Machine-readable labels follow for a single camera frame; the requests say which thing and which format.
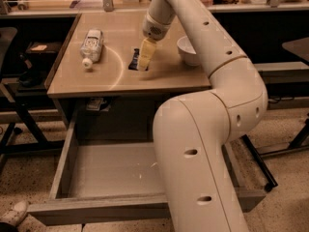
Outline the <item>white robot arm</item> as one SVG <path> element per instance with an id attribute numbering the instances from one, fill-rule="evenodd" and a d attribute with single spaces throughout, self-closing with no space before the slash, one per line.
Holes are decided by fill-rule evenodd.
<path id="1" fill-rule="evenodd" d="M 146 39 L 178 19 L 211 83 L 176 96 L 154 116 L 154 151 L 176 232 L 249 232 L 222 147 L 254 129 L 267 110 L 256 68 L 200 0 L 152 0 Z"/>

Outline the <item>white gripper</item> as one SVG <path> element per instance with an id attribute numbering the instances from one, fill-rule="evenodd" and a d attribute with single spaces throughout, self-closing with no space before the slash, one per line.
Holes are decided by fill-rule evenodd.
<path id="1" fill-rule="evenodd" d="M 145 71 L 149 66 L 156 50 L 156 41 L 161 41 L 165 38 L 170 25 L 162 24 L 155 21 L 149 14 L 146 14 L 143 20 L 142 30 L 143 35 L 147 37 L 140 47 L 137 70 Z"/>

